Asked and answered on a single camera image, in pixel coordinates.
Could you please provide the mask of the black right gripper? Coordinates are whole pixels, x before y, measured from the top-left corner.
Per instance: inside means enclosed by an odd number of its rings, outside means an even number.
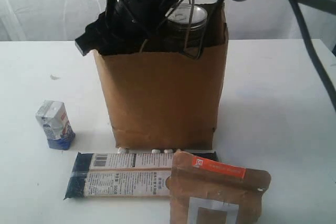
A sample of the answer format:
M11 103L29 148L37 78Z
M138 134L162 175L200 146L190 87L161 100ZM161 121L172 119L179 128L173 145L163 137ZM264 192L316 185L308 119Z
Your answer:
M177 0L107 0L106 10L75 39L85 56L96 49L103 55L114 54L126 44L154 35L166 13Z

